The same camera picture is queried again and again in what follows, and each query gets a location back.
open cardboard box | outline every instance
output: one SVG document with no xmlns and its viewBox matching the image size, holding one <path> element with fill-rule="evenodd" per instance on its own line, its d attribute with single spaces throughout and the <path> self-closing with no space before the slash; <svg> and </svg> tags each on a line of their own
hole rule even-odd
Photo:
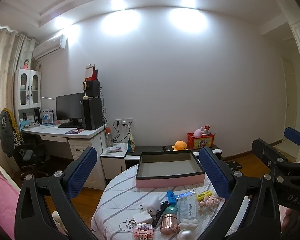
<svg viewBox="0 0 300 240">
<path fill-rule="evenodd" d="M 137 188 L 176 187 L 204 182 L 205 172 L 191 150 L 141 153 Z"/>
</svg>

red plastic crate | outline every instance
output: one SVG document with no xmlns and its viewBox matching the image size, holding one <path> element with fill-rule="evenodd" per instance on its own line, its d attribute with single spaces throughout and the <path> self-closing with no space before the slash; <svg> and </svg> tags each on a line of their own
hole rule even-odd
<svg viewBox="0 0 300 240">
<path fill-rule="evenodd" d="M 188 146 L 189 148 L 192 149 L 201 149 L 205 146 L 207 147 L 212 147 L 213 146 L 213 140 L 214 140 L 214 135 L 209 135 L 209 136 L 201 136 L 201 137 L 194 137 L 193 132 L 188 133 Z"/>
</svg>

beige curtain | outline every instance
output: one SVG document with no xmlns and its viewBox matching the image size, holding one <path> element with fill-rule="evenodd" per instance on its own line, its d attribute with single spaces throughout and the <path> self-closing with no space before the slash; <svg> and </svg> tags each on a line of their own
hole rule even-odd
<svg viewBox="0 0 300 240">
<path fill-rule="evenodd" d="M 29 40 L 24 34 L 9 32 L 7 29 L 0 29 L 0 112 L 3 108 L 13 111 L 13 82 L 14 73 L 17 68 L 21 67 L 20 62 L 24 62 L 23 57 L 28 57 L 31 61 L 32 51 L 30 54 L 30 43 L 35 40 Z M 13 158 L 8 158 L 1 149 L 0 142 L 0 165 L 11 174 L 16 169 Z"/>
</svg>

white quilted tablecloth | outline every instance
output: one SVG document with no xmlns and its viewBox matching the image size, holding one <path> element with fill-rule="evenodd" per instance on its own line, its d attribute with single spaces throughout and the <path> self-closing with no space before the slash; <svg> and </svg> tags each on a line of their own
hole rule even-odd
<svg viewBox="0 0 300 240">
<path fill-rule="evenodd" d="M 187 185 L 181 187 L 169 188 L 136 188 L 136 174 L 138 166 L 131 167 L 115 177 L 106 187 L 99 205 L 91 220 L 91 230 L 99 240 L 133 240 L 133 226 L 129 220 L 133 215 L 141 212 L 140 205 L 147 202 L 153 195 L 157 195 L 159 200 L 165 201 L 167 191 L 172 190 L 175 194 L 185 191 L 195 190 L 196 193 L 212 190 L 215 193 L 208 176 L 206 175 L 204 183 L 196 185 Z M 246 197 L 241 209 L 231 226 L 228 234 L 234 233 L 247 209 L 249 200 Z M 215 214 L 222 207 L 221 203 L 213 212 L 205 213 L 200 217 L 199 226 L 196 229 L 197 237 L 205 230 L 213 220 Z M 159 239 L 177 239 L 175 235 L 162 235 L 160 233 L 159 221 L 154 233 L 154 240 Z"/>
</svg>

white power adapter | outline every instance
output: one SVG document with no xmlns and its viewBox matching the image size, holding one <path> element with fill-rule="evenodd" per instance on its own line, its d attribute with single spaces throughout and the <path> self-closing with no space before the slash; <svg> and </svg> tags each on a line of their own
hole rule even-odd
<svg viewBox="0 0 300 240">
<path fill-rule="evenodd" d="M 133 220 L 130 220 L 129 222 L 132 225 L 137 225 L 143 223 L 151 224 L 152 221 L 153 221 L 152 216 L 150 216 L 150 214 L 147 211 L 144 211 L 133 215 Z"/>
</svg>

